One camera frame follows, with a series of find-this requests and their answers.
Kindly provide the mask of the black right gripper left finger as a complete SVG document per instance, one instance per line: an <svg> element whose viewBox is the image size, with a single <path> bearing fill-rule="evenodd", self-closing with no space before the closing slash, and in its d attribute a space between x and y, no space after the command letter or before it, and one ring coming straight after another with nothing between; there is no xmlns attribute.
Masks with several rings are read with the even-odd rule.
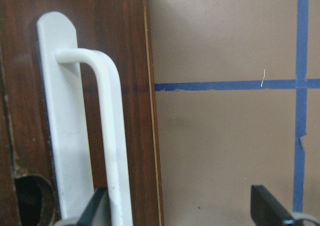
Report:
<svg viewBox="0 0 320 226"><path fill-rule="evenodd" d="M95 190L91 200L86 206L78 226L109 226L110 225L110 200L107 188Z"/></svg>

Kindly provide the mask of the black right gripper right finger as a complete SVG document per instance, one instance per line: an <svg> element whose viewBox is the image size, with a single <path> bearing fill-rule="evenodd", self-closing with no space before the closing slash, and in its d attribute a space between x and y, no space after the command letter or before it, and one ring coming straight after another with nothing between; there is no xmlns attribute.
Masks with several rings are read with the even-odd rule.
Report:
<svg viewBox="0 0 320 226"><path fill-rule="evenodd" d="M250 216L256 226L293 226L293 216L263 185L252 185Z"/></svg>

